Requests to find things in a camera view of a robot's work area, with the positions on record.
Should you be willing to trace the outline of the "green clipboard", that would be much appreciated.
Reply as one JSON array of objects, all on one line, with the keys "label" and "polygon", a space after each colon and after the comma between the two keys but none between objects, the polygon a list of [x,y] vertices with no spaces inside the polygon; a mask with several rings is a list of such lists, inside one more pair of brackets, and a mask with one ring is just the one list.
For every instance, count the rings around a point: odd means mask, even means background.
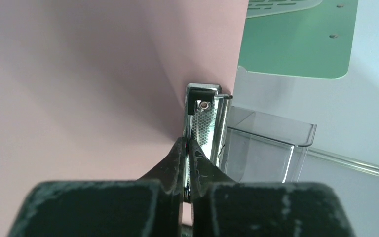
[{"label": "green clipboard", "polygon": [[245,20],[239,66],[250,73],[340,79],[349,70],[356,0]]}]

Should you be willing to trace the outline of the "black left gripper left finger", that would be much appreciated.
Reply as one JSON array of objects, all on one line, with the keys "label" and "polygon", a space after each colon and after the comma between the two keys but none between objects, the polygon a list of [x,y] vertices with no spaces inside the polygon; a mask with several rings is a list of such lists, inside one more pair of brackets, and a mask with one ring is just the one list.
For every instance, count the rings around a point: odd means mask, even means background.
[{"label": "black left gripper left finger", "polygon": [[183,140],[137,180],[46,181],[24,199],[11,237],[179,237]]}]

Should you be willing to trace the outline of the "transparent grey drawer box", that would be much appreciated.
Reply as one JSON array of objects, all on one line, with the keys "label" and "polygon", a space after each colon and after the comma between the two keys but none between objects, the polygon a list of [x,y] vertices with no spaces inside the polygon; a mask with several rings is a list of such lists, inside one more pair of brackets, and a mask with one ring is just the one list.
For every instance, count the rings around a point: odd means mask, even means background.
[{"label": "transparent grey drawer box", "polygon": [[296,182],[315,124],[233,106],[221,171],[237,182]]}]

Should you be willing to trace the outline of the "pink paper sheet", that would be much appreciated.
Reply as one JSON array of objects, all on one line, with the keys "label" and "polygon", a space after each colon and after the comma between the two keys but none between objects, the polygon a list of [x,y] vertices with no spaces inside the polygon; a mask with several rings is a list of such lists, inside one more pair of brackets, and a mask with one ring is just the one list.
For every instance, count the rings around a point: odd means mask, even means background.
[{"label": "pink paper sheet", "polygon": [[47,180],[136,179],[185,89],[232,92],[245,0],[0,0],[0,237]]}]

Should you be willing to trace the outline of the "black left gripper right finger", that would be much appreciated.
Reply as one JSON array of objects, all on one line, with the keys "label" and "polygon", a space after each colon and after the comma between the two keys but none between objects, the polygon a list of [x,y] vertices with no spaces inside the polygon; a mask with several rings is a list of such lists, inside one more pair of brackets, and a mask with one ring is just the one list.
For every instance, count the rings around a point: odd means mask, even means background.
[{"label": "black left gripper right finger", "polygon": [[189,143],[196,237],[353,237],[334,190],[322,183],[238,183]]}]

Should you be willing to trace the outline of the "white file organizer rack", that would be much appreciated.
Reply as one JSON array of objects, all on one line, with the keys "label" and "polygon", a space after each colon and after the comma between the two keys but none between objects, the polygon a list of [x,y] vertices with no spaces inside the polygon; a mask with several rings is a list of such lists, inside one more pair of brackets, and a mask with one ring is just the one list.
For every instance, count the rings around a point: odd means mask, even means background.
[{"label": "white file organizer rack", "polygon": [[322,0],[250,0],[246,19],[306,10],[321,3]]}]

